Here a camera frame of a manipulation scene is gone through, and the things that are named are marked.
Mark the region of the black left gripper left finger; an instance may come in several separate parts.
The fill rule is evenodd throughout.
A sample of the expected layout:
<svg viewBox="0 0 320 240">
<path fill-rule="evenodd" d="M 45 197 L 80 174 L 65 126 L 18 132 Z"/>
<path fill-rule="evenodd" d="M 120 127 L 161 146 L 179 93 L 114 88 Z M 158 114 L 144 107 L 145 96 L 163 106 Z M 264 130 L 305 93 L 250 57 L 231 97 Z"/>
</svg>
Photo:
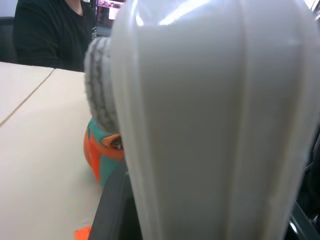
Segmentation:
<svg viewBox="0 0 320 240">
<path fill-rule="evenodd" d="M 91 240 L 141 240 L 142 233 L 126 161 L 107 179 L 93 224 Z"/>
</svg>

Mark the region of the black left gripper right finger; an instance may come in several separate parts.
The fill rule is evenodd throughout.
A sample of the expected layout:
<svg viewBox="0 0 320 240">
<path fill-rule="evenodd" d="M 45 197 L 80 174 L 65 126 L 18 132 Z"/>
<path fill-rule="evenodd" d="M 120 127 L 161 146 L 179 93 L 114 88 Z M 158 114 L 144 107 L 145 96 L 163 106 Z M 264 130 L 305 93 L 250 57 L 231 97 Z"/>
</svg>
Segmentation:
<svg viewBox="0 0 320 240">
<path fill-rule="evenodd" d="M 312 141 L 301 187 L 294 203 L 285 240 L 320 238 L 320 130 Z"/>
</svg>

